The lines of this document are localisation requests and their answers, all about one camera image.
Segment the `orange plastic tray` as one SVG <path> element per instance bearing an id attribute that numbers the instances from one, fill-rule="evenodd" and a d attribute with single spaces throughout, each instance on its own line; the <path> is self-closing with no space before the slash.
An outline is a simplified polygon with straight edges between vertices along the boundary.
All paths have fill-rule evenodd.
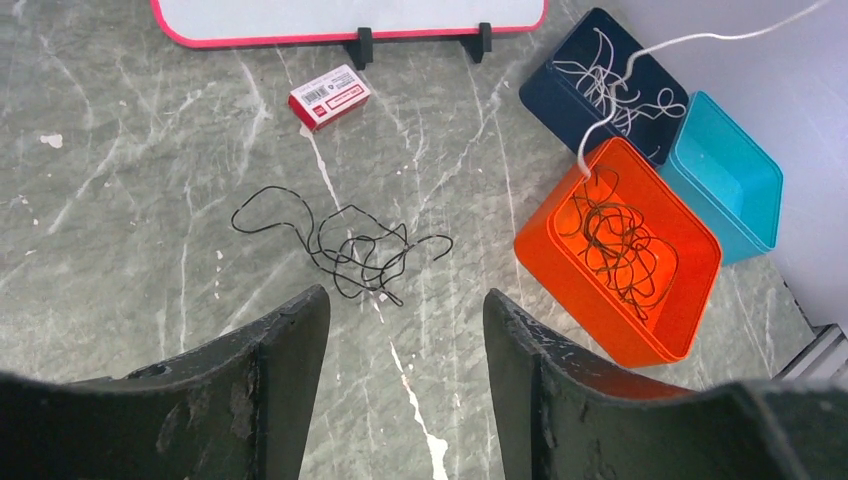
<path id="1" fill-rule="evenodd" d="M 571 168 L 517 234 L 518 260 L 622 366 L 685 359 L 722 261 L 718 240 L 629 141 Z"/>

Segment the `dark navy plastic tray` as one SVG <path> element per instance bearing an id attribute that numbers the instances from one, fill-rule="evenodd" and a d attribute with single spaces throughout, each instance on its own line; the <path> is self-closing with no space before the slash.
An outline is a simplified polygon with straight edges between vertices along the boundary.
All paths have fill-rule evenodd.
<path id="1" fill-rule="evenodd" d="M 689 95 L 607 11 L 593 8 L 519 89 L 523 105 L 569 149 L 588 154 L 609 138 L 627 139 L 658 169 L 665 164 Z"/>

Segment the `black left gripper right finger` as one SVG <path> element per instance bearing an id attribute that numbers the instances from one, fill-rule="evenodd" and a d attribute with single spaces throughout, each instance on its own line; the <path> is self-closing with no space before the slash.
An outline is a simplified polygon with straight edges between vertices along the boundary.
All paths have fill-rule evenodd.
<path id="1" fill-rule="evenodd" d="M 746 380 L 705 391 L 619 367 L 499 290 L 483 305 L 509 479 L 843 479 L 847 386 Z"/>

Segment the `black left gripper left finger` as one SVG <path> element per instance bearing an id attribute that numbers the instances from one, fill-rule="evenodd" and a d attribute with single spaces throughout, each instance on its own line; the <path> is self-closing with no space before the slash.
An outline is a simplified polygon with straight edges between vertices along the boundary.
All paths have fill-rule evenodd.
<path id="1" fill-rule="evenodd" d="M 5 479 L 295 479 L 331 320 L 312 286 L 123 378 L 1 376 Z"/>

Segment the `light blue plastic tray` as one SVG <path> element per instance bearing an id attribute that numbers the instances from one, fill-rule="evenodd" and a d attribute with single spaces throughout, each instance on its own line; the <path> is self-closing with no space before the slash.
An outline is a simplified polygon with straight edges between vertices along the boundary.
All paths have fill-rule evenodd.
<path id="1" fill-rule="evenodd" d="M 776 247 L 783 172 L 707 93 L 690 95 L 659 174 L 718 239 L 724 265 Z"/>

